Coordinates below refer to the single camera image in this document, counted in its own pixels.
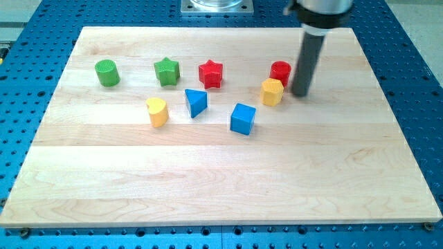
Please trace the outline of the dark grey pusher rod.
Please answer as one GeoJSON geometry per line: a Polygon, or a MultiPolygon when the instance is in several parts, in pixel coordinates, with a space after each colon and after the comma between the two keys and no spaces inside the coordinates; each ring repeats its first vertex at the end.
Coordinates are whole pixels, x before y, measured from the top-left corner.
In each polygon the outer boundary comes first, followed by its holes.
{"type": "Polygon", "coordinates": [[[305,97],[309,92],[321,48],[323,47],[324,38],[324,35],[317,36],[307,32],[303,35],[291,85],[291,92],[296,97],[305,97]]]}

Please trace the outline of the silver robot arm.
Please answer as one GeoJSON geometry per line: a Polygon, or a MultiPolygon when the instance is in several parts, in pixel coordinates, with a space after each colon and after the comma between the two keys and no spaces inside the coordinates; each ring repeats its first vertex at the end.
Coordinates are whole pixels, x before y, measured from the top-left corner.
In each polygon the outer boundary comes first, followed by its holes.
{"type": "Polygon", "coordinates": [[[304,30],[291,85],[294,96],[308,94],[327,33],[348,21],[353,6],[353,0],[290,0],[284,8],[284,15],[296,14],[304,30]]]}

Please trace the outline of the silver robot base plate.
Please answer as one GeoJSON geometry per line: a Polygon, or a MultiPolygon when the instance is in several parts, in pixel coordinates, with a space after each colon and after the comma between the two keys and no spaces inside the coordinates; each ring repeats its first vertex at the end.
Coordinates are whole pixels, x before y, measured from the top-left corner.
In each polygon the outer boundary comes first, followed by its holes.
{"type": "Polygon", "coordinates": [[[252,0],[181,0],[182,15],[252,15],[253,13],[252,0]]]}

